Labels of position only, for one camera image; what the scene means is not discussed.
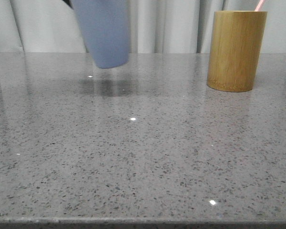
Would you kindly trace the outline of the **blue plastic cup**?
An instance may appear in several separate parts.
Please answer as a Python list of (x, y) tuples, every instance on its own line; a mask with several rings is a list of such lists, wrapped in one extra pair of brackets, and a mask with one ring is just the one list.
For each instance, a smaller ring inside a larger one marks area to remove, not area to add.
[(128, 62), (130, 34), (127, 1), (72, 0), (85, 45), (97, 67)]

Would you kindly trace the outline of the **bamboo cylindrical holder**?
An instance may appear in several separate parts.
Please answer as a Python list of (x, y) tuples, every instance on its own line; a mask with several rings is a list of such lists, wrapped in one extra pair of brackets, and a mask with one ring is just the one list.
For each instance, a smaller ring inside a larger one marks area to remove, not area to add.
[(253, 89), (267, 12), (214, 13), (207, 85), (225, 92)]

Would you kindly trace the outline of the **grey pleated curtain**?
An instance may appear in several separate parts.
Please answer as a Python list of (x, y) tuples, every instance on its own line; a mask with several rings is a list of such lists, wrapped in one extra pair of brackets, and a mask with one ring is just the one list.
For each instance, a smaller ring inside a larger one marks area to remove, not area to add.
[[(132, 53), (208, 53), (214, 12), (254, 10), (256, 0), (130, 0)], [(286, 0), (267, 0), (261, 51), (286, 53)], [(86, 52), (62, 0), (0, 0), (0, 52)]]

